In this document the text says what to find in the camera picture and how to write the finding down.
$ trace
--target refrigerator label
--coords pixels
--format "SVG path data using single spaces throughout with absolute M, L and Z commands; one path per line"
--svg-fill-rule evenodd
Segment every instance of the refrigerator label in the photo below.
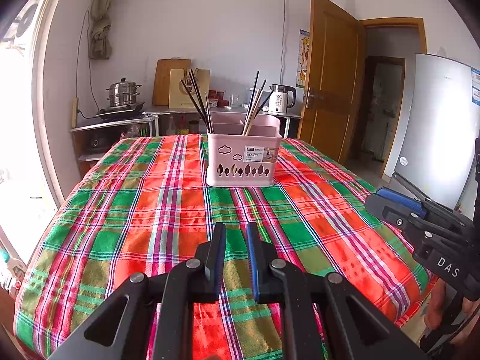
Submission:
M 480 71 L 472 68 L 472 102 L 480 105 Z

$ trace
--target sticker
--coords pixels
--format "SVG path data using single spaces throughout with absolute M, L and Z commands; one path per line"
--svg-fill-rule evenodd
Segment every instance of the sticker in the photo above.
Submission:
M 480 71 L 472 68 L 472 102 L 480 105 Z
M 262 162 L 263 161 L 263 146 L 246 146 L 245 154 L 243 155 L 244 162 Z
M 480 105 L 480 90 L 472 87 L 472 102 L 476 105 Z
M 266 147 L 263 151 L 263 162 L 273 163 L 278 157 L 278 147 Z

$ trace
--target human hand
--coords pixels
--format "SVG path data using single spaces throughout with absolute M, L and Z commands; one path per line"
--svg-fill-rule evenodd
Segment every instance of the human hand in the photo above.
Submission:
M 431 291 L 430 302 L 428 304 L 427 314 L 425 315 L 424 321 L 425 325 L 429 329 L 436 329 L 440 326 L 443 317 L 443 309 L 444 309 L 444 302 L 445 302 L 445 287 L 446 284 L 443 280 L 438 279 L 437 283 L 435 284 L 433 290 Z M 462 310 L 467 314 L 467 318 L 477 309 L 477 306 L 480 304 L 480 300 L 476 302 L 472 302 L 467 298 L 463 298 L 462 303 Z M 462 344 L 467 337 L 469 336 L 470 332 L 472 331 L 473 327 L 477 323 L 480 314 L 477 313 L 472 320 L 468 323 L 467 326 L 463 328 L 463 330 L 455 336 L 451 343 L 455 345 Z

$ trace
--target chopstick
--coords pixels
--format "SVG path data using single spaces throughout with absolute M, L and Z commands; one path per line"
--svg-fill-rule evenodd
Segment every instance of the chopstick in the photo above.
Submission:
M 258 73 L 260 73 L 259 70 L 257 70 L 257 75 L 255 76 L 255 82 L 253 83 L 253 88 L 251 89 L 251 98 L 248 103 L 248 108 L 250 109 L 251 103 L 254 101 L 254 96 L 255 96 L 255 90 L 257 89 L 257 80 L 258 80 Z
M 252 107 L 249 107 L 249 109 L 247 110 L 247 116 L 245 117 L 245 126 L 243 127 L 242 135 L 248 135 L 248 133 L 250 132 L 251 124 L 255 119 L 254 110 L 256 110 L 258 107 L 258 103 L 260 102 L 260 97 L 262 97 L 263 88 L 266 82 L 267 80 L 264 79 L 263 84 L 260 88 L 260 91 L 258 92 L 257 97 L 255 98 L 255 101 L 252 104 Z
M 208 132 L 210 134 L 213 134 L 214 132 L 213 132 L 212 114 L 210 113 L 210 103 L 208 103 L 208 95 L 205 94 L 205 105 L 207 106 L 207 110 L 208 110 L 207 112 L 207 110 L 203 106 L 202 95 L 200 94 L 200 89 L 198 87 L 197 79 L 195 78 L 193 69 L 190 69 L 189 76 L 190 76 L 190 80 L 192 82 L 193 88 L 195 89 L 195 93 L 197 95 L 200 107 L 202 108 L 203 116 L 205 117 L 203 121 L 205 122 Z
M 183 87 L 185 88 L 186 92 L 188 93 L 188 97 L 190 97 L 190 100 L 191 102 L 193 103 L 193 105 L 195 106 L 195 109 L 197 110 L 198 114 L 200 115 L 200 117 L 202 118 L 203 122 L 205 123 L 205 125 L 208 127 L 208 123 L 206 121 L 206 118 L 205 116 L 203 116 L 202 114 L 202 110 L 198 107 L 197 103 L 195 102 L 195 99 L 194 97 L 191 95 L 190 91 L 188 90 L 187 88 L 187 84 L 185 84 L 185 81 L 183 81 L 183 79 L 180 80 L 181 84 L 183 85 Z
M 205 98 L 206 98 L 206 106 L 207 106 L 207 116 L 208 116 L 208 122 L 210 123 L 210 134 L 215 134 L 213 130 L 213 120 L 212 120 L 212 112 L 210 111 L 210 102 L 208 101 L 208 93 L 205 92 Z
M 268 99 L 270 98 L 270 96 L 272 95 L 273 93 L 273 89 L 270 91 L 270 94 L 267 96 L 267 98 L 263 101 L 262 105 L 260 105 L 260 107 L 258 107 L 257 109 L 257 112 L 255 112 L 255 116 L 253 117 L 254 119 L 257 117 L 257 115 L 259 114 L 259 112 L 262 110 L 262 108 L 265 106 L 266 102 L 268 101 Z
M 191 80 L 191 83 L 193 85 L 193 88 L 195 89 L 195 93 L 196 93 L 197 98 L 198 98 L 198 103 L 199 103 L 200 107 L 202 108 L 203 116 L 205 116 L 205 118 L 206 118 L 207 117 L 207 112 L 205 110 L 205 107 L 203 106 L 202 95 L 200 95 L 200 89 L 198 89 L 197 79 L 195 78 L 194 70 L 190 69 L 188 74 L 190 76 L 190 80 Z

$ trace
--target blue gripper pad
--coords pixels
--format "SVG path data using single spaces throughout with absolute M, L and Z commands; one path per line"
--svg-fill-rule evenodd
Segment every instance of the blue gripper pad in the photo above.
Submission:
M 253 293 L 253 299 L 255 301 L 259 298 L 259 288 L 258 288 L 258 276 L 257 276 L 257 256 L 255 255 L 254 240 L 255 234 L 253 232 L 258 232 L 257 229 L 252 229 L 250 225 L 247 226 L 247 252 L 248 252 L 248 263 L 250 265 L 250 279 L 251 279 L 251 292 Z
M 422 219 L 424 219 L 427 214 L 426 210 L 422 207 L 421 202 L 409 198 L 408 196 L 402 195 L 401 193 L 391 190 L 387 187 L 379 188 L 376 194 L 382 196 L 385 199 L 392 200 L 392 202 L 396 202 L 404 205 L 405 207 L 408 207 L 412 210 L 412 212 L 417 214 Z

